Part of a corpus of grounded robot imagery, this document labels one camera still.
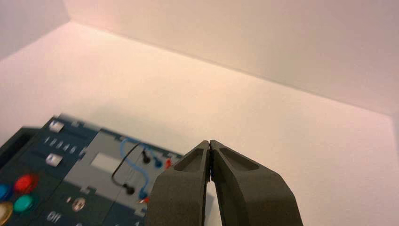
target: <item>circuit board panel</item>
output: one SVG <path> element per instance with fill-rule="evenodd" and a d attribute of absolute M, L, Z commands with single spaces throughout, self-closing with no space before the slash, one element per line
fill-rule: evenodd
<path fill-rule="evenodd" d="M 151 197 L 139 197 L 145 184 L 143 175 L 125 162 L 115 173 L 115 180 L 135 188 L 133 194 L 111 180 L 122 161 L 120 146 L 126 138 L 64 115 L 51 118 L 0 169 L 0 213 L 2 208 L 3 215 L 8 213 L 6 203 L 13 205 L 7 219 L 0 216 L 3 225 L 143 226 L 146 202 L 151 201 Z M 125 152 L 139 142 L 142 143 L 129 137 Z M 150 162 L 143 161 L 143 151 Z M 175 164 L 181 157 L 145 144 L 138 146 L 128 159 L 147 173 L 145 191 L 151 194 L 155 179 L 167 168 L 167 162 Z M 21 190 L 28 183 L 29 191 Z"/>

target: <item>dark blue panel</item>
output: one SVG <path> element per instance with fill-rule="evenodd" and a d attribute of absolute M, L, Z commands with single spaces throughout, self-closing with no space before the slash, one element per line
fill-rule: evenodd
<path fill-rule="evenodd" d="M 124 205 L 114 203 L 108 212 L 103 226 L 144 226 L 144 218 L 137 216 L 135 211 Z"/>

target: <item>blue button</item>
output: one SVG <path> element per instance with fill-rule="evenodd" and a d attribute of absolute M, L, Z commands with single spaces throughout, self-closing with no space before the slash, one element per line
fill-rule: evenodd
<path fill-rule="evenodd" d="M 8 200 L 12 195 L 12 187 L 5 184 L 0 184 L 0 200 Z"/>

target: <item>red button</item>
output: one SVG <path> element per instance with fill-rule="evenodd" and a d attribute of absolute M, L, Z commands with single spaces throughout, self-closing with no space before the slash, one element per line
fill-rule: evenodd
<path fill-rule="evenodd" d="M 29 194 L 37 185 L 39 178 L 34 174 L 26 174 L 16 180 L 14 191 Z"/>
<path fill-rule="evenodd" d="M 169 169 L 169 167 L 172 166 L 172 160 L 171 159 L 166 159 L 165 162 L 165 169 Z"/>

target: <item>corner of wall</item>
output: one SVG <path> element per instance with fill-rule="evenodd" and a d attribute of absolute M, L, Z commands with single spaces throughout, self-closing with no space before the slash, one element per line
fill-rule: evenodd
<path fill-rule="evenodd" d="M 62 0 L 0 1 L 0 61 L 70 21 Z"/>

